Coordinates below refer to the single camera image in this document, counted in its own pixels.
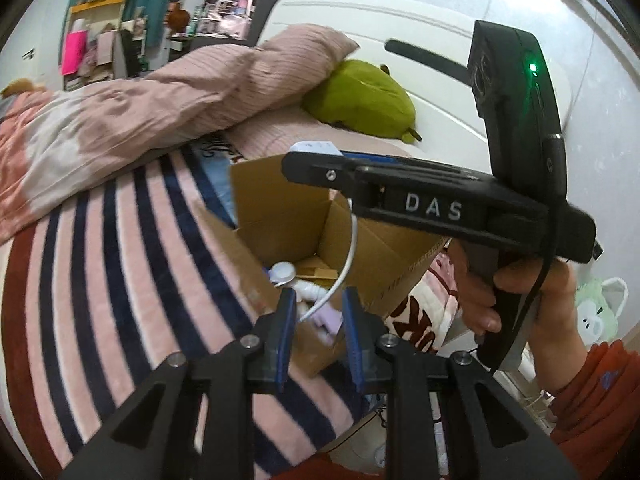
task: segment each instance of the striped blanket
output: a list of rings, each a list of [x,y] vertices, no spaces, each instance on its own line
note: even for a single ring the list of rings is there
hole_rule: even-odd
[[[205,155],[185,145],[80,192],[0,251],[0,413],[46,479],[167,355],[217,352],[255,322],[194,213],[205,203],[234,222],[225,164]],[[309,457],[366,407],[340,363],[313,379],[292,366],[283,394],[254,398],[257,478]]]

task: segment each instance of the white headboard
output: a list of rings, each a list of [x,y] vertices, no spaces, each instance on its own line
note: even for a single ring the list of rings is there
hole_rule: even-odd
[[[414,101],[422,142],[413,156],[491,173],[484,121],[471,88],[438,70],[385,50],[399,40],[466,66],[474,20],[453,10],[411,0],[280,0],[260,40],[293,23],[316,23],[342,31],[360,45],[351,57],[386,64]],[[564,71],[547,59],[562,124],[571,102]]]

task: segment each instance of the metal screw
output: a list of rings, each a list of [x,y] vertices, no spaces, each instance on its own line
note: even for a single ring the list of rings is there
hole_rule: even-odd
[[[180,368],[187,362],[187,358],[182,352],[175,352],[166,359],[166,362],[171,368]]]
[[[451,357],[453,357],[453,360],[461,366],[467,366],[474,361],[474,359],[471,357],[471,354],[463,350],[459,352],[453,352]]]
[[[247,350],[250,350],[260,344],[260,338],[255,334],[247,334],[240,338],[240,344]]]
[[[393,348],[394,346],[398,346],[400,339],[398,338],[397,335],[384,334],[380,336],[380,339],[378,339],[378,341],[382,346],[385,346],[387,348]]]

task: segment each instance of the pink duvet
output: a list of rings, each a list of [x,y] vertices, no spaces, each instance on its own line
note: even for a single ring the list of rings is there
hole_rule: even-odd
[[[0,243],[148,150],[301,96],[357,47],[330,28],[293,25],[260,48],[200,48],[143,80],[12,98],[0,118]]]

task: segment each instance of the brown plush toy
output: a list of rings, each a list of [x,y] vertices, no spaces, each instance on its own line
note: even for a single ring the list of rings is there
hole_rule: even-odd
[[[12,81],[7,87],[2,90],[2,98],[5,99],[12,95],[23,94],[25,92],[44,92],[46,88],[44,85],[36,85],[30,79],[21,78]]]
[[[169,13],[166,24],[171,28],[172,34],[184,33],[189,25],[191,15],[184,9],[174,9]]]

